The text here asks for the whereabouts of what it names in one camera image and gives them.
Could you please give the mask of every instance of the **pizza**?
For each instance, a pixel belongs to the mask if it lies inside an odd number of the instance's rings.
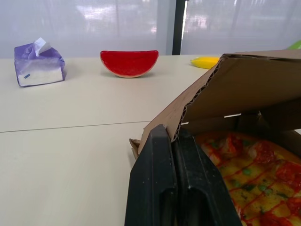
[[[296,155],[236,132],[208,132],[195,140],[219,169],[244,226],[301,226]]]

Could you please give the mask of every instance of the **cardboard box lid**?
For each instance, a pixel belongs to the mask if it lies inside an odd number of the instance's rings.
[[[260,110],[278,129],[299,129],[301,50],[224,54],[145,128],[138,154],[150,130],[163,124],[173,141],[183,122]]]

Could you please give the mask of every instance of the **yellow banana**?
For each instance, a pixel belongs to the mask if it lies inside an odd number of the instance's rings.
[[[219,57],[198,57],[191,60],[191,64],[196,67],[210,69],[219,61]]]

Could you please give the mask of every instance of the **cardboard box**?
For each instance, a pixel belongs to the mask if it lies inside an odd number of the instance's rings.
[[[182,126],[195,135],[212,130],[256,134],[301,154],[301,50],[224,54],[130,140],[137,158],[149,132],[164,125],[171,141]]]

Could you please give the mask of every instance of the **toy watermelon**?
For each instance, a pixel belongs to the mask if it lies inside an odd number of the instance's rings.
[[[156,63],[158,51],[101,51],[103,65],[122,78],[136,78],[147,73]]]

